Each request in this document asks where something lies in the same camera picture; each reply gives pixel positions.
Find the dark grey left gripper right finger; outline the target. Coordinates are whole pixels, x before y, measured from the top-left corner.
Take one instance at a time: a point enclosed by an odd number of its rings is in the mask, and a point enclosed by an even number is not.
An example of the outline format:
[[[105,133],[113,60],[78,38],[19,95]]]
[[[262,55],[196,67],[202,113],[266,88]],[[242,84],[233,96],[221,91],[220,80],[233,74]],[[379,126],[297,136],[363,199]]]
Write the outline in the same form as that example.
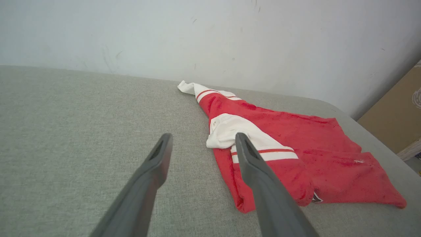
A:
[[[263,237],[317,237],[319,234],[244,133],[235,137],[241,176],[252,189]]]

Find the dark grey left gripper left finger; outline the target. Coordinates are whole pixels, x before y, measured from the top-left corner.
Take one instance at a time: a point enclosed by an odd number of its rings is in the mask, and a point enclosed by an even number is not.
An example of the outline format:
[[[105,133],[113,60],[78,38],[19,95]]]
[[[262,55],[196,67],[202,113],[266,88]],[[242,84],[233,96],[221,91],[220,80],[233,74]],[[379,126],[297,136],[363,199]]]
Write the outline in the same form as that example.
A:
[[[167,179],[172,148],[172,135],[164,133],[90,236],[147,236],[157,190]]]

